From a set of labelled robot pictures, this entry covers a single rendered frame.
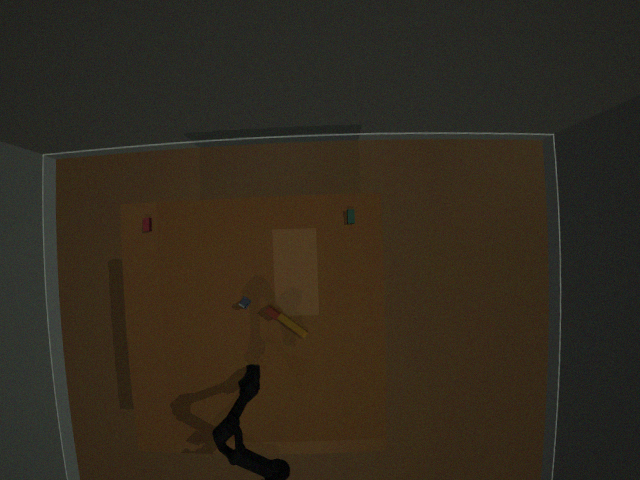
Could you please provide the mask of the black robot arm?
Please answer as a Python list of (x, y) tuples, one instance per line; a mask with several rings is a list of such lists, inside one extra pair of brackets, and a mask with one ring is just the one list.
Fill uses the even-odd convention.
[[(238, 381), (240, 396), (234, 403), (226, 418), (213, 430), (213, 438), (218, 450), (228, 457), (232, 465), (238, 465), (245, 470), (250, 470), (265, 480), (287, 480), (289, 478), (289, 465), (285, 460), (269, 460), (245, 448), (243, 435), (240, 428), (240, 415), (260, 389), (260, 365), (246, 365), (245, 376)], [(227, 446), (226, 441), (235, 436), (235, 449)]]

